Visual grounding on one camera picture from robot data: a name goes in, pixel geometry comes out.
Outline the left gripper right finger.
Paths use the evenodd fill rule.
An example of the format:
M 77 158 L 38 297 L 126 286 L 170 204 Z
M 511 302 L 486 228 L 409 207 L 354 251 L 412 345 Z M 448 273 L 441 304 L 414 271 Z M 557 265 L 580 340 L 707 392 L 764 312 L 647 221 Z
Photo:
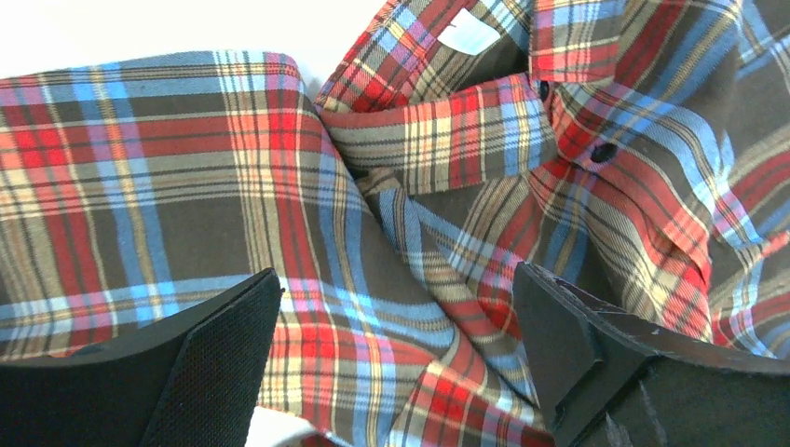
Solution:
M 639 318 L 534 264 L 512 284 L 559 446 L 785 446 L 789 364 Z

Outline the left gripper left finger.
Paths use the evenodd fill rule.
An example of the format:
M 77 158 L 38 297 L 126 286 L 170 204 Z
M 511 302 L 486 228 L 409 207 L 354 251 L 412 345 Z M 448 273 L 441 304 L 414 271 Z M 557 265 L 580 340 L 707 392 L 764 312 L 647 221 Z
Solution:
M 283 291 L 267 269 L 66 357 L 1 366 L 5 446 L 242 446 Z

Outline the plaid flannel shirt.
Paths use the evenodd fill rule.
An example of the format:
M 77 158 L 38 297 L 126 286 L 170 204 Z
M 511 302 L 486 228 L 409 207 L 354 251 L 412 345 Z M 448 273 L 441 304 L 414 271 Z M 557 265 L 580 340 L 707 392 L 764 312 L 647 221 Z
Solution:
M 316 99 L 236 49 L 1 83 L 3 360 L 270 267 L 263 406 L 344 446 L 545 446 L 521 262 L 787 359 L 788 3 L 389 1 Z

